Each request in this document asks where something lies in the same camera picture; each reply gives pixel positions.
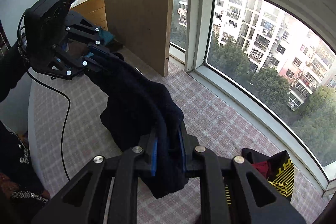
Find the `person's dark sleeve forearm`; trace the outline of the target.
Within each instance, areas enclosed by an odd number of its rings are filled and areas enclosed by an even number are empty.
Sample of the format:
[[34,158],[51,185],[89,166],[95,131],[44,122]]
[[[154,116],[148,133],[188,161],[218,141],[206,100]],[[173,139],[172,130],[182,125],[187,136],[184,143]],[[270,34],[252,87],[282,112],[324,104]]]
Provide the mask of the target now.
[[17,86],[19,80],[29,70],[30,62],[23,49],[22,42],[18,41],[1,57],[1,98],[4,101],[11,89]]

